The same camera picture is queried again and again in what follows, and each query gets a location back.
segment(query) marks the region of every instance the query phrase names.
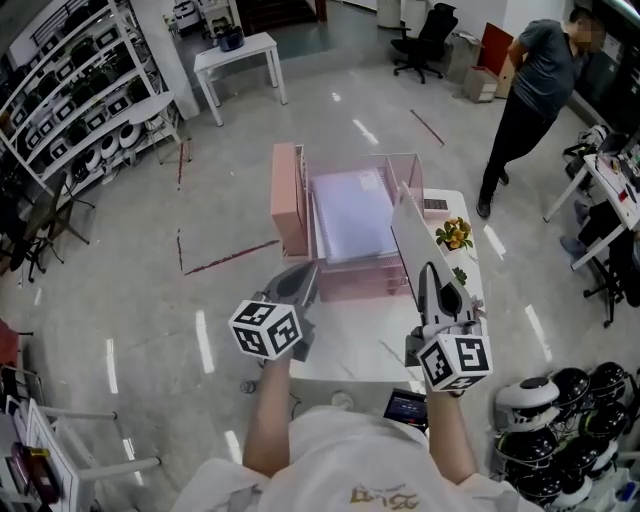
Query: desk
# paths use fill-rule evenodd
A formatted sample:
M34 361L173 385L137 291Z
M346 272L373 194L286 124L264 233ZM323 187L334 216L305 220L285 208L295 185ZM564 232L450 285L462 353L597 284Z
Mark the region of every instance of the desk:
M198 77L202 92L207 98L207 103L209 104L209 108L211 108L211 112L218 126L222 126L223 124L217 108L220 106L220 100L218 96L216 96L213 85L209 82L208 75L217 67L224 66L236 60L245 59L251 55L257 55L259 53L265 54L267 57L267 66L269 67L269 76L271 77L271 85L273 85L274 88L280 88L280 102L283 105L287 104L287 94L284 90L284 80L282 79L282 69L280 69L280 58L278 57L277 46L277 43L269 34L261 32L260 34L246 37L244 46L237 50L223 52L218 47L196 55L193 71Z
M603 249L609 246L625 229L635 229L640 222L640 203L634 203L631 198L626 199L623 203L618 198L619 191L616 188L621 188L623 185L628 184L628 180L620 174L614 173L608 165L596 155L588 155L584 157L585 164L580 169L580 172L576 174L573 181L569 184L567 189L562 193L558 200L551 206L547 214L543 217L546 222L551 220L553 214L562 206L562 204L569 198L571 193L578 187L580 182L587 176L587 173L596 179L600 186L607 194L607 200L611 203L614 210L620 217L620 225L614 229L609 236L604 240L601 240L593 246L589 252L580 258L578 261L571 265L573 270L578 270L587 261L600 253ZM635 192L636 200L640 202L640 194Z
M78 468L75 461L69 456L66 448L67 444L62 442L57 432L58 429L54 432L54 428L47 419L47 416L60 418L58 419L58 423L64 427L63 430L65 430L67 437L66 442L73 446L76 456L85 460L89 466L88 469ZM76 413L53 409L51 407L40 407L33 399L29 403L27 439L25 444L27 446L46 448L49 450L49 464L60 486L60 500L50 505L53 512L88 510L89 507L85 506L87 502L91 502L95 480L142 471L160 464L160 459L153 457L142 460L130 459L130 462L124 464L100 467L82 441L80 441L77 434L68 426L66 418L111 421L114 419L114 413Z
M446 199L451 217L469 219L460 192L424 189L425 197ZM428 221L432 234L443 221ZM474 247L459 249L447 256L452 267L468 276L466 289L484 300L478 254ZM422 368L404 366L405 336L420 325L420 315L412 296L365 300L316 302L307 318L315 327L315 340L306 362L293 360L291 376L297 379L359 382L424 381ZM483 332L487 332L484 319Z

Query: potted plant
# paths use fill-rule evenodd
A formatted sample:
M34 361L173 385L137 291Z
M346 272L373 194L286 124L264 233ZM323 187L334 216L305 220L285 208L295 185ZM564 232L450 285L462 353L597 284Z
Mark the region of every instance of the potted plant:
M460 281L460 284L462 286L465 286L467 284L467 273L460 267L456 267L453 269L453 275L456 276L456 279Z
M450 251L455 251L460 247L473 247L473 242L470 239L471 226L462 217L445 221L444 229L438 228L436 236L437 244L444 243Z

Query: red tape line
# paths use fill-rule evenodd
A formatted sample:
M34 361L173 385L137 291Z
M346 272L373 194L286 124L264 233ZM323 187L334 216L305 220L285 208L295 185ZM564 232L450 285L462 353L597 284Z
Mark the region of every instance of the red tape line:
M235 260L236 258L239 258L240 256L244 256L245 254L249 254L250 252L254 252L254 251L258 251L260 249L264 249L265 247L269 247L270 245L274 245L274 244L277 244L277 243L280 243L280 240L271 240L270 242L267 242L266 244L256 245L255 247L251 247L249 249L245 249L244 251L237 252L235 254L232 254L231 256L227 256L226 258L222 258L222 259L213 261L213 262L209 263L208 265L203 265L202 267L194 268L193 270L190 270L189 272L187 272L185 274L185 276L188 276L190 274L195 274L196 272L202 272L203 270L206 270L208 268L215 267L216 265L220 265L221 263L225 263L227 261Z

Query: small white side table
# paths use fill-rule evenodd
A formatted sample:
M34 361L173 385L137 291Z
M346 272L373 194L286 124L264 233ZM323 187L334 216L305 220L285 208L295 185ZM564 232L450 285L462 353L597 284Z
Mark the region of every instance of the small white side table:
M212 48L206 52L196 55L196 60L193 65L193 71L198 77L202 92L207 98L207 103L213 117L216 120L218 126L222 126L222 118L218 112L220 106L220 100L216 95L213 85L209 81L209 73L219 66L224 66L230 62L250 57L251 55L257 55L264 53L267 57L267 66L269 67L269 76L271 77L271 85L280 89L280 102L283 105L287 104L287 93L284 89L284 80L282 79L282 69L280 68L280 58L278 57L278 44L267 34L261 32L245 38L244 46L233 50L231 52L223 52L218 48Z
M47 417L57 419L55 427ZM115 413L75 412L64 409L54 409L36 404L31 399L29 403L29 416L27 419L27 446L34 448L46 448L49 450L49 464L55 474L60 487L60 500L50 505L53 512L76 512L81 509L81 498L86 492L87 485L93 486L96 480L111 478L114 476L135 473L160 465L160 459L151 457L148 459L135 459L113 466L100 466L89 453L78 435L71 429L66 421L69 418L82 418L89 420L113 421ZM67 441L87 464L87 468L79 468L69 455L66 446L61 442L58 429L65 430Z

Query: sneaker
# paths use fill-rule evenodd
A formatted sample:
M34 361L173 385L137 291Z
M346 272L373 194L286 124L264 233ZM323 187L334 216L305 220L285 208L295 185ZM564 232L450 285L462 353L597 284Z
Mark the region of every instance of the sneaker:
M478 198L476 211L478 212L478 215L480 215L480 217L482 217L483 219L488 219L489 215L491 215L491 201L492 199L489 199L487 201L482 196Z
M504 169L502 169L502 173L500 174L500 183L502 183L505 187L509 184L509 175Z
M569 238L568 236L563 235L560 237L560 245L576 260L579 260L587 254L587 248L585 245L575 238Z
M582 226L589 216L589 207L582 201L576 199L573 202L573 211L576 212L576 220L578 221L578 224Z

